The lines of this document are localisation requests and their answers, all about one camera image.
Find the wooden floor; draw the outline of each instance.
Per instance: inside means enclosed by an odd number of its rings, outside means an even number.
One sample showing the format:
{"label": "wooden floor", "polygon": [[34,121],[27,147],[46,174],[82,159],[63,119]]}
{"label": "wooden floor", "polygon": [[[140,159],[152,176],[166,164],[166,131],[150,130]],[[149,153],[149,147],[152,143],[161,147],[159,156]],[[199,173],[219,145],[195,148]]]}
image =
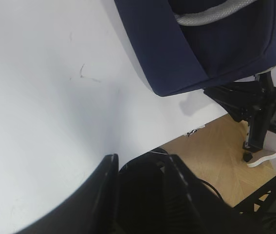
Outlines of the wooden floor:
{"label": "wooden floor", "polygon": [[179,155],[197,177],[211,183],[229,205],[235,206],[276,175],[269,161],[254,168],[242,161],[245,136],[246,125],[225,115],[162,147]]}

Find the blue fabric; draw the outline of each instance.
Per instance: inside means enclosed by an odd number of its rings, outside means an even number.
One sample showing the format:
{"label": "blue fabric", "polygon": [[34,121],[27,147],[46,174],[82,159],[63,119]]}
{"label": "blue fabric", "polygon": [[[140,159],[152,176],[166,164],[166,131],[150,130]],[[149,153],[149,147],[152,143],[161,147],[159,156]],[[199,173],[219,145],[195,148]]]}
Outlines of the blue fabric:
{"label": "blue fabric", "polygon": [[222,2],[115,0],[156,94],[222,85],[276,65],[276,0],[258,0],[227,18],[196,27],[180,27],[173,16]]}
{"label": "blue fabric", "polygon": [[208,80],[166,0],[115,0],[132,47],[160,96]]}

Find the white surface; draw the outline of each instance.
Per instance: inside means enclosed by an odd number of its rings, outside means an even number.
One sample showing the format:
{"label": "white surface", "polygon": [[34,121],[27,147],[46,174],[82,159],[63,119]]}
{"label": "white surface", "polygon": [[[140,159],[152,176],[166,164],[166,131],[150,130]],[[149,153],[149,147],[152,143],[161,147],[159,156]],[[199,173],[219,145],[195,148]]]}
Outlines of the white surface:
{"label": "white surface", "polygon": [[223,114],[202,91],[150,91],[112,0],[0,0],[0,233],[53,209],[104,155],[122,166]]}

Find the gray rope handle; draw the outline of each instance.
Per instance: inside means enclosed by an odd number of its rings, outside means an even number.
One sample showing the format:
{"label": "gray rope handle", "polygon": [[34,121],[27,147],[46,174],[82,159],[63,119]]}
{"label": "gray rope handle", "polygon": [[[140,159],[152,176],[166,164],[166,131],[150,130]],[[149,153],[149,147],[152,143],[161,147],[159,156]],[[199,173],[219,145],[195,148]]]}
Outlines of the gray rope handle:
{"label": "gray rope handle", "polygon": [[218,6],[211,7],[199,13],[175,14],[175,17],[178,24],[183,26],[205,25],[228,17],[255,1],[257,0],[227,0]]}

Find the black cable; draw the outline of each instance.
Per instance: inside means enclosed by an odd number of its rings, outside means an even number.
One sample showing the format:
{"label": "black cable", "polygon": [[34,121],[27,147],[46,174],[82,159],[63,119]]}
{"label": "black cable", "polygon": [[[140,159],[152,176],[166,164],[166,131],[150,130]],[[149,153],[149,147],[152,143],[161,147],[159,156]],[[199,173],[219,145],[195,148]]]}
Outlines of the black cable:
{"label": "black cable", "polygon": [[224,200],[223,200],[221,194],[218,192],[218,190],[217,190],[214,186],[212,186],[211,184],[209,184],[207,181],[205,181],[205,180],[203,180],[203,179],[198,179],[198,180],[199,180],[201,183],[203,183],[203,184],[209,186],[210,188],[212,188],[212,190],[215,191],[215,193],[218,195],[218,197],[220,198],[220,200],[222,200],[222,201],[224,202]]}

